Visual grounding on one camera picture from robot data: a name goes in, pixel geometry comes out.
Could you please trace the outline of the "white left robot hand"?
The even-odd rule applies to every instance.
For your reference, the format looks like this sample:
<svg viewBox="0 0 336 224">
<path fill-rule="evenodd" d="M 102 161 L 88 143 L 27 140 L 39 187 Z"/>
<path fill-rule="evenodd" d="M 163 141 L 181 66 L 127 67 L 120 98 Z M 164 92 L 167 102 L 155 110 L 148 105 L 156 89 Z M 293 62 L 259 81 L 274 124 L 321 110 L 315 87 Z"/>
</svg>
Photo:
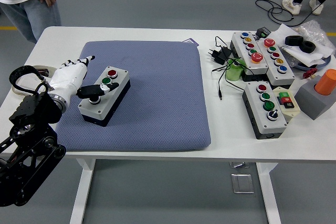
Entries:
<svg viewBox="0 0 336 224">
<path fill-rule="evenodd" d="M 95 56 L 88 56 L 76 62 L 69 60 L 57 69 L 50 81 L 50 86 L 53 88 L 48 92 L 50 97 L 60 105 L 68 106 L 74 95 L 81 99 L 91 99 L 103 96 L 119 87 L 118 83 L 81 86 L 87 74 L 88 64 L 94 58 Z"/>
</svg>

